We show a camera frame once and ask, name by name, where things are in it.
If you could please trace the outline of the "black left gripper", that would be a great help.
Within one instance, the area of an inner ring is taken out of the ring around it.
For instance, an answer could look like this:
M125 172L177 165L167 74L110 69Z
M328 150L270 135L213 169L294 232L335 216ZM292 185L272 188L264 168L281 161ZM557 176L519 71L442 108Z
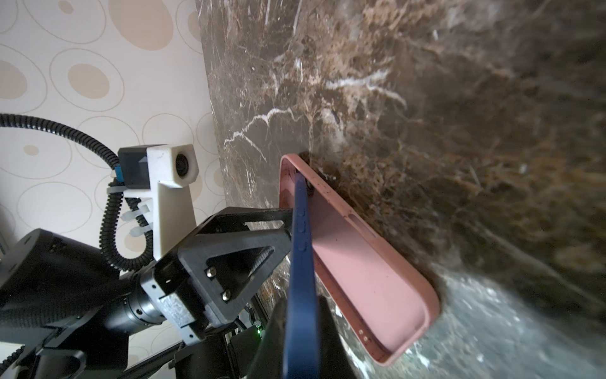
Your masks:
M110 304L103 326L131 336L169 322L185 344L199 344L208 325L234 322L290 253L292 221L290 208L225 208L128 275L133 289Z

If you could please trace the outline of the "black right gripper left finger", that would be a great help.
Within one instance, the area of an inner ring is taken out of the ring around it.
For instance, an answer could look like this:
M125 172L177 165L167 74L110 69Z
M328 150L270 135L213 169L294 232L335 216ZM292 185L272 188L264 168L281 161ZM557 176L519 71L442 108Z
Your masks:
M287 300L281 299L271 314L265 335L247 374L248 379L282 379Z

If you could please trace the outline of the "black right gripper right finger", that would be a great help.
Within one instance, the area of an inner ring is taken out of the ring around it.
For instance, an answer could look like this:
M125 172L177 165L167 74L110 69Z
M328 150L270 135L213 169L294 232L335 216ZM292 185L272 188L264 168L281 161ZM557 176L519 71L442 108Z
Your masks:
M339 331L331 315L328 300L319 296L320 314L320 378L355 379Z

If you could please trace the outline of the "dark blue smartphone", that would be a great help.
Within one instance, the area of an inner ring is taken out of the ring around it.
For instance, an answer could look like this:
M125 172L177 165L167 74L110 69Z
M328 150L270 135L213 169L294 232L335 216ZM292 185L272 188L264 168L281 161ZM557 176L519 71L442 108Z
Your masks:
M320 318L316 293L306 178L294 177L290 288L283 346L282 376L320 377Z

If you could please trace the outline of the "pink phone case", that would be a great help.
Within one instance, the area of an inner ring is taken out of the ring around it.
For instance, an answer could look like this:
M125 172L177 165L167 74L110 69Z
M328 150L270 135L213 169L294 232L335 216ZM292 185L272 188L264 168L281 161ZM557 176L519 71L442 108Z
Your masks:
M310 183L317 276L369 356L390 366L440 314L437 292L297 154L282 157L279 204L294 206L295 177Z

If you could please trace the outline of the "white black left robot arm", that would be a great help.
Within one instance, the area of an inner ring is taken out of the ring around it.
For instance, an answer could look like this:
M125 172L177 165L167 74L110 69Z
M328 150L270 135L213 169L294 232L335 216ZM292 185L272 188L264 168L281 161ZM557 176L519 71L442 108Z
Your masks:
M225 336L289 254L288 208L226 208L161 259L122 275L98 249L42 229L1 262L4 378L180 377L235 371Z

